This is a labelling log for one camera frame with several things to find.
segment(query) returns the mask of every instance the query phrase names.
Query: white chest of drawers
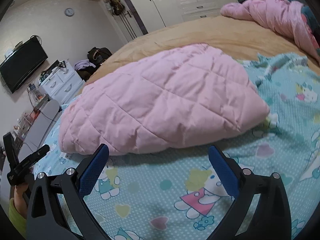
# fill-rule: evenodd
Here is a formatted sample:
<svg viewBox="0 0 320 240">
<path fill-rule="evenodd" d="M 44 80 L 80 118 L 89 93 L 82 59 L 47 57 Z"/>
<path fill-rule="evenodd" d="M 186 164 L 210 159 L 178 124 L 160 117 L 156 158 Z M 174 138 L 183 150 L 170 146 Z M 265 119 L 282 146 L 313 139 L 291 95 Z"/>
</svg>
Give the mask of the white chest of drawers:
<svg viewBox="0 0 320 240">
<path fill-rule="evenodd" d="M 84 84 L 84 80 L 66 61 L 66 68 L 54 68 L 39 89 L 62 105 L 68 103 Z"/>
</svg>

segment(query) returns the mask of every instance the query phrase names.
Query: pink heart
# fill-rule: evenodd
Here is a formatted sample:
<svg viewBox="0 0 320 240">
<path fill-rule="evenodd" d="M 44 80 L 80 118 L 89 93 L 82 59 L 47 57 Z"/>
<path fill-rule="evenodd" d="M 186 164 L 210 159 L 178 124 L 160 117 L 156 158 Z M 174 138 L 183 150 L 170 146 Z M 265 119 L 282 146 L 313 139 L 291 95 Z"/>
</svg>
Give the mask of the pink heart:
<svg viewBox="0 0 320 240">
<path fill-rule="evenodd" d="M 167 222 L 169 218 L 168 217 L 157 217 L 150 221 L 150 224 L 158 230 L 166 230 L 167 229 Z"/>
<path fill-rule="evenodd" d="M 268 143 L 261 143 L 257 148 L 257 156 L 268 158 L 275 153 L 275 150 Z"/>
<path fill-rule="evenodd" d="M 287 96 L 285 94 L 280 94 L 280 98 L 282 101 L 286 101 L 287 100 Z"/>
</svg>

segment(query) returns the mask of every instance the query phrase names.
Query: tan bed sheet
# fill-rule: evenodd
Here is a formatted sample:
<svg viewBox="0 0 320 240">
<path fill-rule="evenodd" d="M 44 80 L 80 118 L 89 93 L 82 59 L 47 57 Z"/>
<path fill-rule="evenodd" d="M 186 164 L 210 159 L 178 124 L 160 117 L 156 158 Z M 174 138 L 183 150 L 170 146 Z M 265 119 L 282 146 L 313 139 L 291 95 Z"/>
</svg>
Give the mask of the tan bed sheet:
<svg viewBox="0 0 320 240">
<path fill-rule="evenodd" d="M 224 16 L 209 17 L 167 27 L 136 38 L 108 58 L 86 84 L 127 63 L 191 43 L 207 43 L 235 59 L 257 60 L 257 53 L 265 56 L 286 52 L 306 55 L 293 42 L 255 22 Z M 316 61 L 311 56 L 308 56 L 308 59 L 309 67 L 319 75 L 320 68 Z"/>
</svg>

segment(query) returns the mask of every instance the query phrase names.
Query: pink quilt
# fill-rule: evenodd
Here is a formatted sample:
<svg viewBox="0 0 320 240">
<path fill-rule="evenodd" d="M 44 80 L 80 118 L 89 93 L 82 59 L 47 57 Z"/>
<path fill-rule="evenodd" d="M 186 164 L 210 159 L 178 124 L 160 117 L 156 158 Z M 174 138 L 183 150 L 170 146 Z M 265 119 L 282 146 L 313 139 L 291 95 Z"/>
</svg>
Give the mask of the pink quilt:
<svg viewBox="0 0 320 240">
<path fill-rule="evenodd" d="M 62 152 L 159 152 L 235 137 L 269 113 L 242 65 L 207 44 L 159 52 L 86 86 L 62 115 Z"/>
<path fill-rule="evenodd" d="M 288 0 L 246 0 L 228 3 L 221 8 L 223 16 L 239 20 L 256 21 L 287 38 L 293 39 L 298 48 L 313 56 L 319 63 L 319 48 L 307 20 L 301 14 L 303 4 Z"/>
</svg>

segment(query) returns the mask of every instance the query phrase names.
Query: flat screen tv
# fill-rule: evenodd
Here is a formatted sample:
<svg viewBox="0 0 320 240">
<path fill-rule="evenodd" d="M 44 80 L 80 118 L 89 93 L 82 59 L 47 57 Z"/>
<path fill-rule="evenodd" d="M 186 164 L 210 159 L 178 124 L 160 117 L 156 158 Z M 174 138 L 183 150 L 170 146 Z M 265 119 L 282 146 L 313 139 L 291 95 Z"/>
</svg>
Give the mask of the flat screen tv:
<svg viewBox="0 0 320 240">
<path fill-rule="evenodd" d="M 37 37 L 32 37 L 18 47 L 2 64 L 0 73 L 9 90 L 13 93 L 48 58 Z"/>
</svg>

